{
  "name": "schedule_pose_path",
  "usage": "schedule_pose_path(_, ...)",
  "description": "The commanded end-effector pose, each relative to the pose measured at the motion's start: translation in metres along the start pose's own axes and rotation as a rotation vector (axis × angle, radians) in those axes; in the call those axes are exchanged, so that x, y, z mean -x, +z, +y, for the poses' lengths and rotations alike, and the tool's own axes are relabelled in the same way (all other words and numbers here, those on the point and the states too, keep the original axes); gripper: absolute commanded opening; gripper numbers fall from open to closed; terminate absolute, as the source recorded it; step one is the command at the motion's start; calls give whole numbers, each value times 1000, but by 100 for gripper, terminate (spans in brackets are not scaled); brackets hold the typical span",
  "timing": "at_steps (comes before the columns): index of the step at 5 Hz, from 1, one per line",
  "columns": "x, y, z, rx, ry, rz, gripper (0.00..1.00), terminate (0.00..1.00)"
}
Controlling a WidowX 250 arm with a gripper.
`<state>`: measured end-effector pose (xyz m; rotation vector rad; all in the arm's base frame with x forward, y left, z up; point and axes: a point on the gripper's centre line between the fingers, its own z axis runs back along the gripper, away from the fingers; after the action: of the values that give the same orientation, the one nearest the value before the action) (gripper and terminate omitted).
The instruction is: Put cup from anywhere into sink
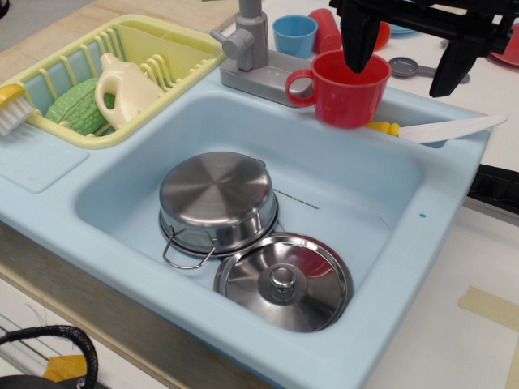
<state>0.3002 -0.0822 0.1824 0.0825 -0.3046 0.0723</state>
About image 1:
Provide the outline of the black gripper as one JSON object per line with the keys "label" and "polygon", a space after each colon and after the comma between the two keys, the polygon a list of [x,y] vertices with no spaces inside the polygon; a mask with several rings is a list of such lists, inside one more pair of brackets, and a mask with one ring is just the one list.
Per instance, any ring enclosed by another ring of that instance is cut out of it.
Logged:
{"label": "black gripper", "polygon": [[375,50],[380,23],[448,39],[429,95],[449,96],[476,60],[504,48],[518,17],[517,1],[331,1],[341,18],[346,65],[364,71]]}

